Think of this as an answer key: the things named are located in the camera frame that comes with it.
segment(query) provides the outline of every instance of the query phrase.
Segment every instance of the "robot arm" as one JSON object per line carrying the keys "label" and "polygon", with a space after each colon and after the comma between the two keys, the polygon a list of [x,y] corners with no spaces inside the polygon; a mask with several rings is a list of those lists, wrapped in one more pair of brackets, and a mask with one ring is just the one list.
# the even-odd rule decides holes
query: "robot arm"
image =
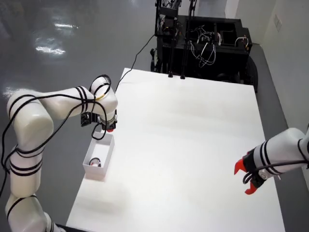
{"label": "robot arm", "polygon": [[9,99],[7,112],[11,121],[14,119],[18,142],[9,155],[11,196],[5,208],[13,232],[62,231],[43,212],[35,196],[41,181],[44,147],[60,129],[54,132],[52,117],[66,120],[91,112],[108,129],[115,124],[117,104],[110,80],[105,76],[94,80],[90,91],[85,87],[51,93],[22,90]]}
{"label": "robot arm", "polygon": [[235,165],[234,174],[246,172],[244,184],[250,182],[246,194],[253,194],[268,178],[309,165],[309,130],[305,135],[289,128],[249,151]]}

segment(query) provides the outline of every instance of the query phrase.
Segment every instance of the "white table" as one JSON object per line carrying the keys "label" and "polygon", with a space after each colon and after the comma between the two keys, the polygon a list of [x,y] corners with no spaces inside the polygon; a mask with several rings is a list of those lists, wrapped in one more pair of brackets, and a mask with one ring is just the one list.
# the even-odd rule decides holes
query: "white table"
{"label": "white table", "polygon": [[83,179],[67,226],[92,232],[282,232],[274,179],[234,165],[264,141],[252,86],[133,70],[106,181]]}

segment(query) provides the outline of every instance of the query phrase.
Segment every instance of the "wires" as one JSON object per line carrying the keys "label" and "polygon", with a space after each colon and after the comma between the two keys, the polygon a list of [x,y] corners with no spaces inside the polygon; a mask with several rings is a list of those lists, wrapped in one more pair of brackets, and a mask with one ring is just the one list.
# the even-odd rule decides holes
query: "wires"
{"label": "wires", "polygon": [[218,33],[218,32],[217,32],[217,35],[218,35],[218,37],[219,37],[218,44],[219,44],[219,46],[221,46],[221,42],[222,42],[221,35],[220,35],[220,33]]}
{"label": "wires", "polygon": [[[77,104],[75,107],[73,107],[73,108],[69,111],[69,113],[67,114],[67,116],[64,118],[64,120],[62,121],[62,123],[58,126],[58,128],[57,128],[57,129],[56,129],[56,130],[55,130],[55,131],[42,143],[42,144],[40,144],[38,147],[36,147],[35,149],[32,149],[32,150],[30,150],[30,151],[24,151],[24,150],[22,150],[22,149],[20,149],[20,148],[18,148],[18,147],[16,146],[15,149],[6,157],[5,161],[3,161],[3,160],[4,160],[4,153],[5,153],[5,135],[6,135],[7,130],[9,129],[10,125],[13,123],[14,119],[16,118],[18,112],[19,112],[24,106],[26,106],[27,104],[29,104],[30,102],[33,102],[33,101],[35,101],[35,100],[40,100],[40,99],[52,98],[52,97],[67,97],[67,98],[71,98],[71,99],[75,99],[75,100],[80,100],[80,101],[82,101],[82,103]],[[48,95],[48,96],[33,97],[33,98],[31,98],[31,99],[25,101],[23,104],[21,104],[21,105],[16,109],[16,111],[14,112],[14,114],[13,114],[11,120],[9,121],[8,125],[6,126],[6,128],[4,129],[4,131],[3,131],[3,133],[2,133],[1,165],[2,165],[2,168],[3,168],[4,171],[5,171],[5,177],[4,177],[4,181],[3,181],[3,184],[2,184],[2,187],[1,187],[1,190],[0,190],[0,197],[1,197],[2,193],[3,193],[3,189],[4,189],[4,186],[5,186],[5,183],[6,183],[7,174],[9,174],[9,169],[6,167],[6,163],[7,163],[7,161],[9,160],[10,156],[11,156],[14,152],[17,152],[19,155],[21,155],[21,154],[30,154],[30,153],[33,153],[33,152],[35,152],[35,151],[41,149],[41,148],[42,148],[43,146],[45,146],[45,145],[54,137],[54,135],[62,128],[62,126],[65,124],[65,122],[68,120],[68,118],[70,117],[71,113],[72,113],[75,109],[77,109],[78,107],[80,107],[80,106],[82,106],[82,105],[84,105],[84,104],[88,104],[88,103],[98,104],[98,105],[102,108],[102,110],[103,110],[103,112],[104,112],[104,116],[105,116],[105,123],[107,123],[106,111],[105,111],[104,106],[103,106],[101,103],[97,102],[97,101],[94,100],[94,99],[92,99],[92,100],[90,100],[90,99],[86,100],[86,99],[77,98],[77,97],[70,96],[70,95],[66,95],[66,94],[52,94],[52,95]],[[97,140],[102,139],[102,138],[105,136],[105,134],[106,134],[106,129],[107,129],[107,127],[105,127],[104,134],[103,134],[103,136],[102,136],[101,138],[95,138],[95,137],[94,137],[94,130],[93,130],[93,132],[92,132],[92,137],[95,138],[95,139],[97,139]]]}
{"label": "wires", "polygon": [[212,35],[214,35],[214,32],[205,31],[204,26],[205,25],[201,25],[195,28],[194,30],[191,30],[191,32],[197,32],[197,44],[199,43],[199,41],[204,41],[204,40],[210,42]]}
{"label": "wires", "polygon": [[127,71],[127,72],[125,73],[125,75],[123,75],[123,77],[121,77],[120,81],[119,81],[118,84],[117,84],[117,87],[116,87],[115,92],[117,91],[118,86],[119,86],[120,82],[123,80],[123,78],[124,78],[129,72],[132,71],[132,69],[133,69],[133,67],[134,67],[134,64],[135,64],[135,62],[136,62],[137,56],[138,56],[138,55],[142,52],[142,50],[148,45],[148,43],[150,42],[150,40],[151,40],[154,36],[155,36],[155,34],[154,34],[152,37],[150,37],[150,39],[149,39],[148,42],[144,45],[144,47],[136,54],[135,60],[134,60],[134,62],[133,62],[133,64],[132,64],[131,69],[130,69],[129,71]]}
{"label": "wires", "polygon": [[246,48],[247,48],[247,46],[248,46],[248,44],[249,44],[249,40],[248,40],[248,38],[247,38],[246,36],[244,36],[244,37],[238,37],[238,38],[236,39],[236,41],[235,41],[235,47],[236,47],[237,41],[238,41],[238,40],[241,40],[241,39],[242,39],[242,41],[243,41],[244,39],[247,40],[247,44],[246,44]]}
{"label": "wires", "polygon": [[190,44],[191,44],[191,52],[192,52],[193,56],[194,56],[196,59],[199,59],[199,64],[198,64],[198,66],[199,66],[200,68],[203,68],[206,64],[207,64],[207,65],[213,65],[213,64],[215,63],[215,61],[216,61],[216,46],[215,46],[214,44],[212,45],[212,52],[211,52],[211,55],[209,56],[209,58],[208,58],[207,60],[205,60],[205,59],[202,57],[202,55],[203,55],[204,50],[205,50],[206,46],[208,45],[208,43],[205,44],[205,46],[204,46],[204,48],[203,48],[203,50],[202,50],[201,55],[196,56],[196,55],[195,55],[195,49],[194,49],[194,46],[193,46],[193,44],[192,44],[192,41],[189,41],[189,42],[190,42]]}

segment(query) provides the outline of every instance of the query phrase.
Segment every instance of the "gray floor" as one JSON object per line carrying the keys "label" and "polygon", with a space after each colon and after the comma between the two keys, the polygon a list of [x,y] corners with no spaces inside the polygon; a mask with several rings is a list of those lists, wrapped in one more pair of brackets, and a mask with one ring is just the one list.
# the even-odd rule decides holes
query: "gray floor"
{"label": "gray floor", "polygon": [[[224,2],[201,0],[199,15],[224,17]],[[131,66],[154,32],[154,5],[154,0],[0,0],[0,130],[8,123],[7,98],[16,89],[87,87],[102,73],[111,77],[115,87],[123,68]],[[155,39],[140,54],[136,69],[149,70],[152,47]],[[251,56],[260,77],[257,100],[263,128],[270,138],[287,125],[261,47],[254,46]],[[65,224],[69,216],[84,175],[81,164],[90,133],[91,128],[80,127],[78,117],[71,118],[45,149],[38,197],[57,223]],[[15,143],[11,129],[7,150]],[[309,193],[301,171],[282,175],[276,186],[286,231],[307,231]],[[4,214],[8,196],[9,182],[0,199],[3,232],[9,231]],[[253,226],[259,223],[263,222],[257,218]]]}

